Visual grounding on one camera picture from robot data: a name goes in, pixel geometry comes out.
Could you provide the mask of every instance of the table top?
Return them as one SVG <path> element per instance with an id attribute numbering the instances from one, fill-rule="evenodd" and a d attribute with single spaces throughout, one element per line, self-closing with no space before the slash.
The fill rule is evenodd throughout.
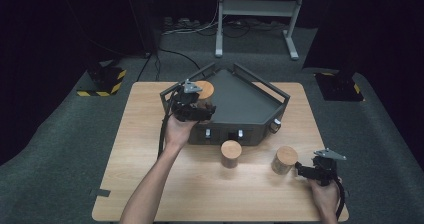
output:
<path id="1" fill-rule="evenodd" d="M 110 195 L 97 196 L 92 212 L 95 220 L 118 221 L 155 163 L 164 116 L 159 93 L 173 84 L 133 85 L 100 186 Z M 321 135 L 302 85 L 272 84 L 291 96 L 281 129 L 257 146 L 243 146 L 233 169 L 222 166 L 219 145 L 187 144 L 169 174 L 155 221 L 319 220 L 306 179 L 297 176 L 295 168 L 277 175 L 271 162 L 279 147 L 290 146 L 300 163 L 312 166 L 313 151 L 324 149 Z M 345 207 L 339 221 L 348 217 Z"/>

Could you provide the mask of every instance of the dark background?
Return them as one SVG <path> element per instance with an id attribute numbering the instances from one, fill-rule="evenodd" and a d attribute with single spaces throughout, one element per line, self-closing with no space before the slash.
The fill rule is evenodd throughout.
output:
<path id="1" fill-rule="evenodd" d="M 68 1 L 78 21 L 66 0 L 0 0 L 0 163 L 25 148 L 90 65 L 88 56 L 143 56 L 155 46 L 145 17 L 208 23 L 216 7 L 216 0 Z M 131 5 L 143 15 L 134 17 Z M 296 25 L 320 27 L 305 67 L 338 70 L 353 56 L 421 165 L 423 10 L 423 0 L 304 0 Z"/>

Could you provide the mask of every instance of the wooden block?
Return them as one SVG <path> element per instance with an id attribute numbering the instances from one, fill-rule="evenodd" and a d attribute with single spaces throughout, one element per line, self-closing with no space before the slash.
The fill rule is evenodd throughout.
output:
<path id="1" fill-rule="evenodd" d="M 238 157 L 241 154 L 241 145 L 232 140 L 224 142 L 221 146 L 221 163 L 226 168 L 234 168 L 238 164 Z"/>
<path id="2" fill-rule="evenodd" d="M 293 148 L 282 146 L 278 149 L 272 161 L 272 170 L 278 175 L 287 174 L 294 164 L 296 164 L 297 159 L 297 152 Z"/>
<path id="3" fill-rule="evenodd" d="M 197 81 L 196 86 L 202 88 L 202 91 L 199 92 L 200 100 L 210 98 L 215 90 L 213 85 L 208 81 Z"/>

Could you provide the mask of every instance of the human hand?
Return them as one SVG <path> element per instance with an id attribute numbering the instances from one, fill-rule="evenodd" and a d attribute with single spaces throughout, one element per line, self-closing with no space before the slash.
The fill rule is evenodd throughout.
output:
<path id="1" fill-rule="evenodd" d="M 168 125 L 165 133 L 165 150 L 174 150 L 179 152 L 187 143 L 191 128 L 196 124 L 195 121 L 178 121 L 174 115 L 168 119 Z"/>
<path id="2" fill-rule="evenodd" d="M 316 180 L 308 179 L 315 205 L 323 223 L 337 223 L 336 211 L 340 200 L 337 184 L 331 180 L 327 186 L 320 186 Z"/>

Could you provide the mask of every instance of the human arm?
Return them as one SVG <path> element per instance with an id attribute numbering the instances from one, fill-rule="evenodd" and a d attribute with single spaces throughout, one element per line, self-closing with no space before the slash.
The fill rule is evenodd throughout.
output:
<path id="1" fill-rule="evenodd" d="M 180 122 L 172 115 L 169 117 L 165 149 L 131 195 L 120 223 L 153 223 L 169 172 L 195 123 Z"/>
<path id="2" fill-rule="evenodd" d="M 308 179 L 312 189 L 315 205 L 318 208 L 321 221 L 324 224 L 338 223 L 336 217 L 337 204 L 340 193 L 337 184 L 330 181 L 327 186 L 320 186 L 316 180 Z"/>

